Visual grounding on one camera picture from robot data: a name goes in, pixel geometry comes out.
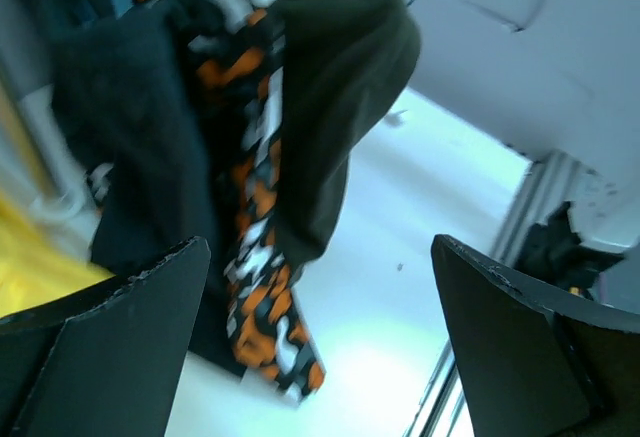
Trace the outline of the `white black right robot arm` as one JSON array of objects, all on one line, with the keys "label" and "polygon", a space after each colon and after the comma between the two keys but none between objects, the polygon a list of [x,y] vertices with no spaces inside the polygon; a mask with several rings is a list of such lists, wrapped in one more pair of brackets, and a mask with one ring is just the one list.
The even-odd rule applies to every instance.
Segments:
[{"label": "white black right robot arm", "polygon": [[609,305],[605,274],[639,246],[639,186],[565,154],[531,165],[494,250],[512,268]]}]

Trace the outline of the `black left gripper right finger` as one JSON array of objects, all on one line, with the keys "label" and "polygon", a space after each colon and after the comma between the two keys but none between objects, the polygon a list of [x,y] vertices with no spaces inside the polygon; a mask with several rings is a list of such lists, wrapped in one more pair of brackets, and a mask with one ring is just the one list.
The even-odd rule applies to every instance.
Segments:
[{"label": "black left gripper right finger", "polygon": [[432,264],[477,436],[636,436],[639,317],[504,266],[449,235]]}]

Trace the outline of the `orange camouflage shorts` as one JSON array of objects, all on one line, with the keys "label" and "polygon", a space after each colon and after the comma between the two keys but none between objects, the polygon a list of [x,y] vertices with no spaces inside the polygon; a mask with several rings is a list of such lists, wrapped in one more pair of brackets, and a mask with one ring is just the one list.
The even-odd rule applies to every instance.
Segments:
[{"label": "orange camouflage shorts", "polygon": [[[160,0],[111,0],[123,16]],[[280,176],[281,52],[277,0],[179,0],[192,6],[189,53],[210,93],[229,99],[227,113],[246,121],[229,174],[239,203],[237,243],[224,275],[230,285],[227,334],[235,359],[273,381],[293,401],[317,391],[325,373],[291,291],[293,272],[276,238]]]}]

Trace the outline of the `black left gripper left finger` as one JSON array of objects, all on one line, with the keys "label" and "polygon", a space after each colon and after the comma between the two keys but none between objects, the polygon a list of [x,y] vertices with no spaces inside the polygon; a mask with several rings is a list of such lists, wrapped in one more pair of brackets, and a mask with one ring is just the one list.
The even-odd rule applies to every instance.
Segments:
[{"label": "black left gripper left finger", "polygon": [[135,275],[2,318],[2,435],[163,435],[209,261],[193,238]]}]

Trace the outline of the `olive grey shorts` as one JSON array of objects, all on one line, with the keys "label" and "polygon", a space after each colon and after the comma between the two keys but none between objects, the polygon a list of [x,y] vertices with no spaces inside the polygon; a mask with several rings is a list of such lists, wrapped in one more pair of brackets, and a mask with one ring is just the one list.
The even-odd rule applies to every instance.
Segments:
[{"label": "olive grey shorts", "polygon": [[286,48],[276,241],[295,277],[336,228],[353,147],[406,87],[421,49],[404,0],[279,0]]}]

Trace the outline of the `yellow shorts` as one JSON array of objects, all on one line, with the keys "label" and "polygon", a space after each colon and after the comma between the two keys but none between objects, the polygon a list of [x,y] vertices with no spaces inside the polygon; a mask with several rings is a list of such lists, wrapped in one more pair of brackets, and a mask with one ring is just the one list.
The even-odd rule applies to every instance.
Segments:
[{"label": "yellow shorts", "polygon": [[113,276],[58,250],[6,196],[1,197],[1,315],[53,302]]}]

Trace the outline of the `dark navy shorts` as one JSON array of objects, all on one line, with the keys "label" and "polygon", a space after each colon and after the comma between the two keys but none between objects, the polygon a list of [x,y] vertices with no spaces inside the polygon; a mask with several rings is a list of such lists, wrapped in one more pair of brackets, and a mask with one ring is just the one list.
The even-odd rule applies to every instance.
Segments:
[{"label": "dark navy shorts", "polygon": [[21,0],[45,44],[72,155],[109,168],[90,255],[122,273],[191,237],[211,250],[189,344],[234,376],[226,268],[249,222],[239,180],[278,60],[274,0]]}]

